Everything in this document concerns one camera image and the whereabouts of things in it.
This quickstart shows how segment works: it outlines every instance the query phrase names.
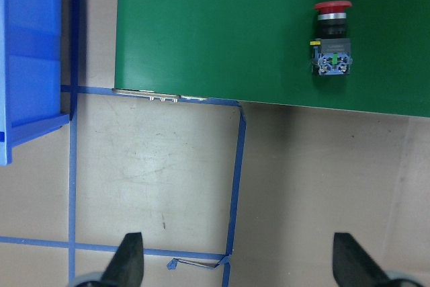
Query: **green board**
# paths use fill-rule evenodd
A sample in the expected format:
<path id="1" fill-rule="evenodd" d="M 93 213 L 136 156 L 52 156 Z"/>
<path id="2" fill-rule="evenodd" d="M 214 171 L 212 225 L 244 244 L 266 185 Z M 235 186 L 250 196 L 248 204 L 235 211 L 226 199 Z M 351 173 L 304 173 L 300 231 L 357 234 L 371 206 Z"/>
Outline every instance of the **green board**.
<path id="1" fill-rule="evenodd" d="M 350 0 L 351 74 L 319 77 L 323 1 L 118 0 L 115 88 L 430 116 L 430 0 Z"/>

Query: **green surface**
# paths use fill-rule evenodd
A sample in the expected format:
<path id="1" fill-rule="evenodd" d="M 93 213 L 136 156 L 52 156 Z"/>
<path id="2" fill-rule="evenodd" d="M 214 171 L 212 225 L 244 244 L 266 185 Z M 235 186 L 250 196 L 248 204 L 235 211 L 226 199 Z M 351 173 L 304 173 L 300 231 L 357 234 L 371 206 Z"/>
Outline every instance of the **green surface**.
<path id="1" fill-rule="evenodd" d="M 118 0 L 118 89 L 430 116 L 430 1 L 350 0 L 348 76 L 311 74 L 315 3 Z"/>

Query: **blue bin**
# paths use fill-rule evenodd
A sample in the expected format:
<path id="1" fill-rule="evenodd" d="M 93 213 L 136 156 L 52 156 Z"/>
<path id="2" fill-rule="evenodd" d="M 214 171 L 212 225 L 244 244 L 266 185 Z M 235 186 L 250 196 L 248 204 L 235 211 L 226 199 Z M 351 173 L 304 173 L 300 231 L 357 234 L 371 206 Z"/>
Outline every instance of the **blue bin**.
<path id="1" fill-rule="evenodd" d="M 0 165 L 69 122 L 60 113 L 61 0 L 0 0 Z"/>

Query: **silver ring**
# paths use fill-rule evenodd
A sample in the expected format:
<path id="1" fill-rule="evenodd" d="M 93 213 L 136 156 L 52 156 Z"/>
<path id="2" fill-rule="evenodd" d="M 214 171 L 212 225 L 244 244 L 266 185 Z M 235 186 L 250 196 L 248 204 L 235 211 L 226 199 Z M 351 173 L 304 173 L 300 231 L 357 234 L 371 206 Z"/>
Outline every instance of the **silver ring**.
<path id="1" fill-rule="evenodd" d="M 325 13 L 323 15 L 318 15 L 318 20 L 345 19 L 346 17 L 347 13 Z"/>

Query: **blue plastic bin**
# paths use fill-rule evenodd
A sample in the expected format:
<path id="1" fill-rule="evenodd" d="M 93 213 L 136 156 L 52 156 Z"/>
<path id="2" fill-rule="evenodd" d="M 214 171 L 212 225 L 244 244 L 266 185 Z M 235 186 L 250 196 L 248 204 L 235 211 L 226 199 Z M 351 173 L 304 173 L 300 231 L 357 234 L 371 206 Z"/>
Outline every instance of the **blue plastic bin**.
<path id="1" fill-rule="evenodd" d="M 60 113 L 61 0 L 0 0 L 0 165 L 69 122 Z"/>

